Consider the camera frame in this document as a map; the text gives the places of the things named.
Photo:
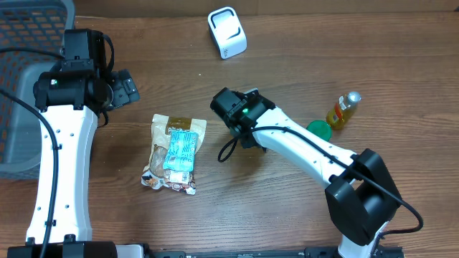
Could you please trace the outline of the green lidded jar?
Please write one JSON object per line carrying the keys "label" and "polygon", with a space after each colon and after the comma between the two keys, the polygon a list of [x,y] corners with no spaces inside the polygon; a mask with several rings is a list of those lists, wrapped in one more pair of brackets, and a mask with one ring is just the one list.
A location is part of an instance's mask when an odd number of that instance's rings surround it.
{"label": "green lidded jar", "polygon": [[314,120],[310,122],[306,130],[325,141],[330,141],[333,135],[331,127],[323,120]]}

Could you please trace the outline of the teal wafer packet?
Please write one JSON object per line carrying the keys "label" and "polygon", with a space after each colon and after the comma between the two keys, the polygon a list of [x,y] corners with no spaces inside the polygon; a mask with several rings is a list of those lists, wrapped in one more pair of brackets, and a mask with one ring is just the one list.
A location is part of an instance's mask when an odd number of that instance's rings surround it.
{"label": "teal wafer packet", "polygon": [[192,172],[199,135],[186,130],[171,131],[169,149],[163,169]]}

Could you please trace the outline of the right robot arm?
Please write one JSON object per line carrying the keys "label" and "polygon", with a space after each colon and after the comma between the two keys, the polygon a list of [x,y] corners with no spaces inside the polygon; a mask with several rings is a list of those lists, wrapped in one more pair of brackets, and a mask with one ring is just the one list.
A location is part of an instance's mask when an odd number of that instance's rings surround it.
{"label": "right robot arm", "polygon": [[281,154],[319,183],[341,232],[335,257],[375,257],[379,238],[399,208],[400,194],[382,157],[357,154],[319,138],[290,119],[258,90],[223,88],[210,108],[224,121],[235,148],[260,147]]}

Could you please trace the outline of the brown snack bag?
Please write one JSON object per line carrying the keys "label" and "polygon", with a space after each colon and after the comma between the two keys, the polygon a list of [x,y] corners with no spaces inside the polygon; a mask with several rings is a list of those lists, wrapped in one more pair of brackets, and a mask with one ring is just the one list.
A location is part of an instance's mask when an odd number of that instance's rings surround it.
{"label": "brown snack bag", "polygon": [[169,149],[171,131],[186,130],[199,135],[196,154],[204,141],[207,122],[196,118],[176,118],[155,114],[151,124],[151,154],[141,176],[141,183],[153,190],[168,188],[188,195],[196,193],[194,170],[192,172],[163,169]]}

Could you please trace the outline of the yellow dish soap bottle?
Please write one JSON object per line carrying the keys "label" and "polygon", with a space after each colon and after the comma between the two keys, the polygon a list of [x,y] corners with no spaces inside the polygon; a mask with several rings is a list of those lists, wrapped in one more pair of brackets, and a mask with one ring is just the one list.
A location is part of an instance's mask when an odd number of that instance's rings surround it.
{"label": "yellow dish soap bottle", "polygon": [[326,122],[331,129],[341,130],[356,112],[360,101],[361,95],[355,91],[340,96],[326,115]]}

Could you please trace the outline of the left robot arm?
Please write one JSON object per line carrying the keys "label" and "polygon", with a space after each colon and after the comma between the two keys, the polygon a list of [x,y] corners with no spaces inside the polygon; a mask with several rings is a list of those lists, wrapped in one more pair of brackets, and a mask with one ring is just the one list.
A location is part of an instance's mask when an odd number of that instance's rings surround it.
{"label": "left robot arm", "polygon": [[113,71],[108,35],[67,29],[64,54],[33,87],[35,104],[13,101],[40,121],[37,199],[26,242],[8,257],[149,257],[147,244],[94,241],[88,210],[90,153],[98,118],[140,99],[128,70]]}

